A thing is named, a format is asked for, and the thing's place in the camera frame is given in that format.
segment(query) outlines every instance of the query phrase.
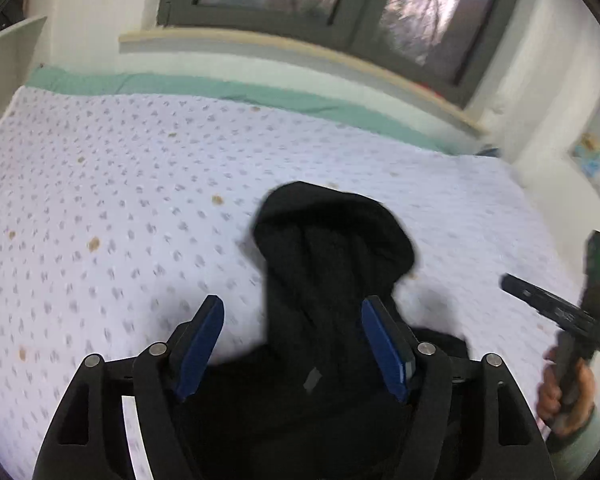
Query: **metal screw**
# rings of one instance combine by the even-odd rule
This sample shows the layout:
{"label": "metal screw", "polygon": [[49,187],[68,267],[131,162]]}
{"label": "metal screw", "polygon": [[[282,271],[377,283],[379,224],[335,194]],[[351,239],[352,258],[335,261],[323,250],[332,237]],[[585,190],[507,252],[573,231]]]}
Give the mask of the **metal screw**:
{"label": "metal screw", "polygon": [[149,354],[151,355],[162,355],[167,351],[167,345],[164,343],[154,343],[149,346]]}
{"label": "metal screw", "polygon": [[100,363],[100,356],[96,355],[96,354],[91,354],[89,356],[87,356],[87,358],[84,360],[84,365],[87,368],[93,368],[94,366],[97,366]]}
{"label": "metal screw", "polygon": [[418,352],[424,355],[433,355],[436,353],[436,347],[432,343],[420,343],[418,345]]}
{"label": "metal screw", "polygon": [[500,366],[502,364],[502,357],[497,354],[487,354],[487,362],[491,366]]}

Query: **mattress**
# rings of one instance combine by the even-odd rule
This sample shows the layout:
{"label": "mattress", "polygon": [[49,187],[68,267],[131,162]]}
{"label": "mattress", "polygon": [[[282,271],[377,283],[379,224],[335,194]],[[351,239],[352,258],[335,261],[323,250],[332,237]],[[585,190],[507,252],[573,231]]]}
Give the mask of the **mattress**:
{"label": "mattress", "polygon": [[[215,98],[21,88],[0,120],[0,461],[16,480],[85,355],[136,355],[207,294],[226,309],[213,362],[263,341],[250,222],[295,180],[390,209],[417,251],[394,293],[404,319],[464,337],[474,358],[497,352],[534,404],[555,327],[498,279],[578,291],[502,161]],[[151,478],[130,412],[132,460]]]}

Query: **window frame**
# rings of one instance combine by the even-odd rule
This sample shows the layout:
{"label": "window frame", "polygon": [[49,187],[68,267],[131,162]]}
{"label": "window frame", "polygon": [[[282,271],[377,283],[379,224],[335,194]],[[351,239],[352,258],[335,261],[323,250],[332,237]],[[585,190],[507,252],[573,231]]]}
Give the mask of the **window frame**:
{"label": "window frame", "polygon": [[198,0],[160,0],[159,25],[222,27],[286,36],[336,50],[345,50],[353,37],[366,0],[337,0],[330,21],[323,25],[277,10],[202,6]]}
{"label": "window frame", "polygon": [[493,0],[453,82],[375,40],[388,0],[337,0],[325,25],[276,10],[202,6],[197,1],[160,0],[158,24],[234,28],[317,44],[386,68],[464,108],[487,71],[518,0]]}

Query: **white patterned bed sheet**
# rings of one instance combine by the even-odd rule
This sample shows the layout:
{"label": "white patterned bed sheet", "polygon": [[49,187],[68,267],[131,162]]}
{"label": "white patterned bed sheet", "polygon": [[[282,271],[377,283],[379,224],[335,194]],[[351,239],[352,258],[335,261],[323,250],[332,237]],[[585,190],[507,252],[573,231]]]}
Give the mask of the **white patterned bed sheet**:
{"label": "white patterned bed sheet", "polygon": [[[404,319],[502,355],[533,405],[555,328],[498,279],[577,290],[503,162],[235,102],[21,88],[0,122],[0,460],[16,480],[85,355],[136,355],[207,294],[226,307],[213,361],[262,341],[250,222],[295,180],[389,208],[418,252],[395,290]],[[137,420],[127,429],[150,478]]]}

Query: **hand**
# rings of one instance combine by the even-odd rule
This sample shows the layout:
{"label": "hand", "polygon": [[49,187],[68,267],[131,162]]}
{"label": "hand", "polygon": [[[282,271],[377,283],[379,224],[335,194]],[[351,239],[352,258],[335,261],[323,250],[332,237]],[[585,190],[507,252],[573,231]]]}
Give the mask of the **hand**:
{"label": "hand", "polygon": [[[551,348],[544,355],[544,358],[551,361],[551,363],[544,368],[543,382],[538,387],[536,412],[545,422],[552,420],[560,412],[562,392],[555,377],[555,353],[556,349]],[[596,396],[596,378],[583,359],[576,365],[576,380],[580,389],[580,397],[573,410],[571,410],[564,428],[556,432],[556,435],[561,438],[569,436],[583,427],[589,420],[593,410]]]}

